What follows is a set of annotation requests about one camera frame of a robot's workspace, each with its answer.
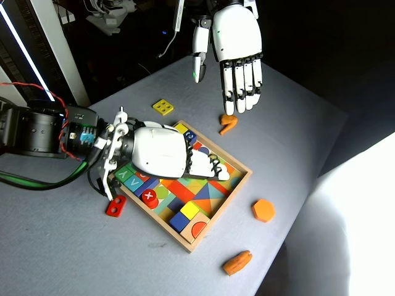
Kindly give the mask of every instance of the wooden frame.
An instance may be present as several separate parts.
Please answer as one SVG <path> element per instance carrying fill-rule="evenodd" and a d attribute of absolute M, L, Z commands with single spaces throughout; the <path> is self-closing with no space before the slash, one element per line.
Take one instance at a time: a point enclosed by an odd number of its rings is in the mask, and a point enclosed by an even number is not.
<path fill-rule="evenodd" d="M 210 228 L 214 225 L 215 221 L 222 214 L 222 212 L 229 206 L 231 201 L 236 197 L 237 192 L 241 189 L 243 184 L 247 181 L 247 179 L 252 175 L 252 170 L 242 164 L 239 160 L 235 159 L 228 152 L 223 150 L 221 147 L 213 143 L 210 139 L 205 137 L 198 130 L 194 129 L 192 126 L 187 124 L 187 122 L 180 120 L 176 123 L 185 125 L 188 129 L 193 131 L 197 135 L 197 140 L 201 142 L 203 145 L 207 146 L 214 153 L 218 154 L 224 161 L 229 163 L 231 166 L 235 167 L 237 170 L 242 172 L 243 177 L 241 178 L 239 184 L 232 190 L 229 196 L 225 199 L 225 201 L 221 204 L 220 208 L 215 212 L 213 217 L 208 222 L 207 226 L 202 230 L 202 233 L 193 241 L 192 244 L 187 242 L 176 230 L 174 230 L 169 224 L 167 224 L 164 220 L 162 220 L 156 213 L 154 213 L 151 209 L 149 209 L 143 201 L 141 201 L 137 196 L 132 193 L 126 186 L 123 184 L 120 186 L 120 189 L 129 196 L 132 201 L 134 201 L 141 209 L 144 210 L 152 219 L 154 219 L 158 224 L 160 224 L 169 234 L 171 234 L 174 239 L 176 239 L 187 251 L 192 252 L 202 241 L 206 233 L 210 230 Z M 112 173 L 109 176 L 110 179 L 114 178 L 114 174 Z"/>

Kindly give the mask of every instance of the bright white light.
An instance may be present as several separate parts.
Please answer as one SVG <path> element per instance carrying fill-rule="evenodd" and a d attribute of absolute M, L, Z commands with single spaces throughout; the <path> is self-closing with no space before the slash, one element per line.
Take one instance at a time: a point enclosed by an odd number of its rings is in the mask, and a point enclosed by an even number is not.
<path fill-rule="evenodd" d="M 37 79 L 39 80 L 39 82 L 41 83 L 43 88 L 46 90 L 46 94 L 47 94 L 48 98 L 51 101 L 54 102 L 55 101 L 54 97 L 49 92 L 49 89 L 48 89 L 47 85 L 45 84 L 45 82 L 43 80 L 43 77 L 41 76 L 41 74 L 39 73 L 35 63 L 31 59 L 30 54 L 27 52 L 25 45 L 22 43 L 22 40 L 20 39 L 17 31 L 14 28 L 14 25 L 12 24 L 12 22 L 11 22 L 10 18 L 8 17 L 7 12 L 4 10 L 4 7 L 2 6 L 2 4 L 0 4 L 0 13 L 1 13 L 2 17 L 4 17 L 4 20 L 6 21 L 11 33 L 13 34 L 13 36 L 15 38 L 15 40 L 18 42 L 18 45 L 19 45 L 20 49 L 22 50 L 23 54 L 25 55 L 27 61 L 29 62 L 31 69 L 36 74 Z"/>

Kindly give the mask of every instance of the red toy piece with holes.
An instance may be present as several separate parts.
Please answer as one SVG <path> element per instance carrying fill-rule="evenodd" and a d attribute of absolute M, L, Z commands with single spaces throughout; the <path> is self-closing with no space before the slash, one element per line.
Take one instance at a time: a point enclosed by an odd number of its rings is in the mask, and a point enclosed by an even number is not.
<path fill-rule="evenodd" d="M 159 200 L 156 197 L 156 192 L 153 189 L 147 189 L 141 195 L 143 202 L 149 207 L 150 209 L 156 208 L 159 204 Z"/>
<path fill-rule="evenodd" d="M 118 218 L 121 215 L 123 206 L 126 204 L 126 197 L 123 195 L 117 195 L 116 198 L 111 200 L 109 207 L 107 208 L 106 214 Z"/>

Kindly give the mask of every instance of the red wire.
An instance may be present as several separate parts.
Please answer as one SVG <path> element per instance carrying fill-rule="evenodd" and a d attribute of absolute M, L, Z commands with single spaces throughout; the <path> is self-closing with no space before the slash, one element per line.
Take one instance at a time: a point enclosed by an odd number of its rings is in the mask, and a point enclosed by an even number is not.
<path fill-rule="evenodd" d="M 62 104 L 62 107 L 63 107 L 63 109 L 64 109 L 64 113 L 65 113 L 65 121 L 64 121 L 64 124 L 62 125 L 62 130 L 60 131 L 60 135 L 59 135 L 59 140 L 62 139 L 63 130 L 64 130 L 64 128 L 65 128 L 67 125 L 69 125 L 69 110 L 66 108 L 66 104 L 65 104 L 65 102 L 63 101 L 63 99 L 62 99 L 61 97 L 57 96 L 56 94 L 54 94 L 54 93 L 53 93 L 52 91 L 50 91 L 50 90 L 44 89 L 41 85 L 38 85 L 38 84 L 35 84 L 35 83 L 25 83 L 25 82 L 19 82 L 19 81 L 16 81 L 16 82 L 2 82 L 2 81 L 0 81 L 0 85 L 24 85 L 24 86 L 34 86 L 34 87 L 36 87 L 36 88 L 41 89 L 42 91 L 46 91 L 46 92 L 52 94 L 52 96 L 55 97 L 55 98 Z M 75 156 L 75 155 L 72 154 L 71 152 L 67 151 L 67 150 L 65 149 L 63 143 L 60 144 L 60 148 L 62 149 L 62 152 L 63 152 L 63 153 L 66 153 L 66 154 L 67 154 L 68 156 L 70 156 L 71 158 L 74 158 L 75 160 L 78 160 L 78 161 L 82 161 L 82 159 L 78 158 L 77 156 Z"/>

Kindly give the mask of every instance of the green circle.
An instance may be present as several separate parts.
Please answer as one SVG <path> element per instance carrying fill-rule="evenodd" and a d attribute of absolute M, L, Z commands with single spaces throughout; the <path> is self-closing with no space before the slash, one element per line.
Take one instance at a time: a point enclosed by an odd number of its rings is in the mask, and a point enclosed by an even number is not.
<path fill-rule="evenodd" d="M 158 199 L 165 199 L 168 196 L 168 190 L 164 186 L 155 188 L 155 192 Z"/>

